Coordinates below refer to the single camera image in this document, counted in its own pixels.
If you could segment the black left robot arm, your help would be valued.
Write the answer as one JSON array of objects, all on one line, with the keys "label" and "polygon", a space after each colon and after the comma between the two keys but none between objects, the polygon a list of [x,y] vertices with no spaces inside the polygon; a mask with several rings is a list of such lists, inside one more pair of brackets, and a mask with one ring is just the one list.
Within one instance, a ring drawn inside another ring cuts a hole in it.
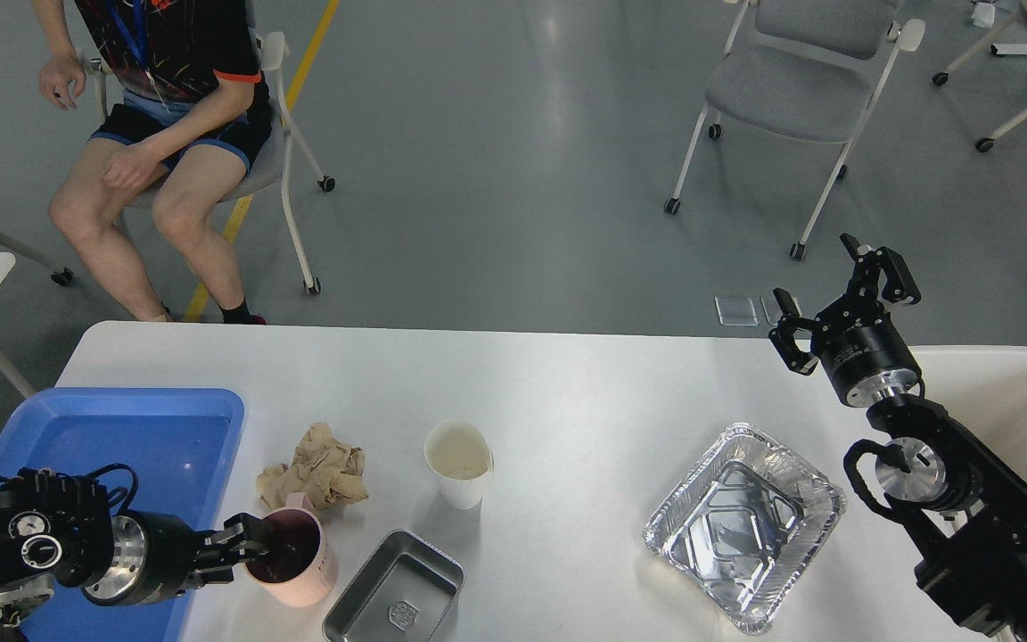
[{"label": "black left robot arm", "polygon": [[54,586],[80,589],[103,608],[151,605],[227,584],[236,565],[275,552],[274,528],[251,514],[195,530],[174,515],[131,509],[139,480],[107,489],[101,479],[115,471],[0,476],[0,627],[17,627]]}]

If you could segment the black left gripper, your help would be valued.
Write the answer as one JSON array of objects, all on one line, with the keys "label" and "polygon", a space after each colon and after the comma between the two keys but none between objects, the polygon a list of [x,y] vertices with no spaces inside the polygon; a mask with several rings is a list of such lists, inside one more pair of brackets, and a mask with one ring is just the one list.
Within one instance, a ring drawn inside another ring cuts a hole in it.
[{"label": "black left gripper", "polygon": [[[113,554],[110,568],[94,582],[83,586],[83,597],[100,606],[149,605],[172,600],[204,586],[234,581],[234,566],[251,556],[267,556],[273,547],[273,527],[265,519],[236,514],[224,528],[193,530],[167,514],[129,512],[111,518]],[[202,556],[202,578],[196,571],[197,554],[205,546],[238,556]]]}]

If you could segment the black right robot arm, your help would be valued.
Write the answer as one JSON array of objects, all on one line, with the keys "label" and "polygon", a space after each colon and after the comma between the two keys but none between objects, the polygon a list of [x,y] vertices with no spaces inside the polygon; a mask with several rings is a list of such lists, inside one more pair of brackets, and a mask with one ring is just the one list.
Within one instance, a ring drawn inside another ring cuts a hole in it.
[{"label": "black right robot arm", "polygon": [[768,337],[788,370],[822,366],[844,406],[861,407],[887,443],[860,440],[843,459],[868,509],[908,533],[916,584],[954,624],[1027,641],[1027,482],[942,405],[890,316],[917,304],[908,264],[890,248],[841,235],[853,264],[843,296],[812,318],[776,288]]}]

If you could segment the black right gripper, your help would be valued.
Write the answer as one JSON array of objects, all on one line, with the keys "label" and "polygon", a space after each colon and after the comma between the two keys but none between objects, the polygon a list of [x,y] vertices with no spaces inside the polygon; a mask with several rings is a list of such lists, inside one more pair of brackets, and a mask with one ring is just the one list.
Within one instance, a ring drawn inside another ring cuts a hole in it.
[{"label": "black right gripper", "polygon": [[[839,316],[876,319],[831,330],[822,340],[822,366],[844,406],[869,407],[908,393],[921,382],[922,370],[888,313],[891,306],[920,303],[922,295],[899,252],[863,244],[848,233],[840,241],[853,260],[853,271],[839,299]],[[799,349],[795,334],[808,332],[819,340],[826,325],[803,317],[786,289],[775,288],[773,296],[781,317],[768,338],[788,370],[811,375],[817,357]]]}]

